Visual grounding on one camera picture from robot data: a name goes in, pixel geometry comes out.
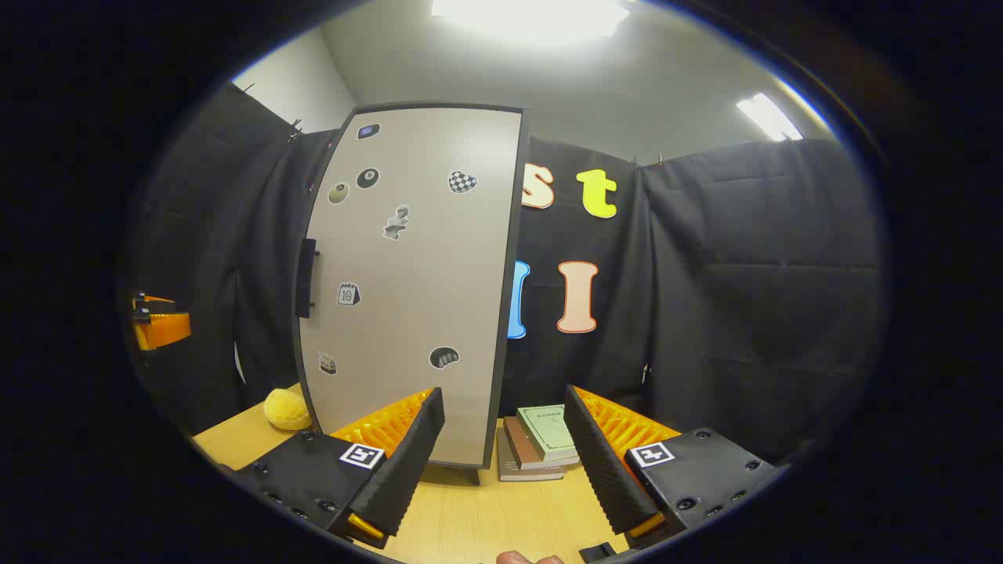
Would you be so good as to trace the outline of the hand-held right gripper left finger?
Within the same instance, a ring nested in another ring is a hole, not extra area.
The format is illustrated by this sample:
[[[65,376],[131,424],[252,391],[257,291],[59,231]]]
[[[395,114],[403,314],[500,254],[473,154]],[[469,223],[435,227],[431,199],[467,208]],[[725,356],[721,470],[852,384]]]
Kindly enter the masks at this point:
[[[384,548],[399,532],[444,422],[442,390],[431,388],[333,435],[302,429],[246,465],[219,468],[286,514]]]

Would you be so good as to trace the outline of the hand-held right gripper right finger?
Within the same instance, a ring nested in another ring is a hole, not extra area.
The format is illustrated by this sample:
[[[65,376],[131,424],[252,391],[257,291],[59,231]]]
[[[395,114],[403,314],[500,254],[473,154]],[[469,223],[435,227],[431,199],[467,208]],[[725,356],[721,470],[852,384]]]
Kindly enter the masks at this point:
[[[712,428],[677,432],[573,385],[563,421],[611,529],[631,549],[712,524],[788,472]]]

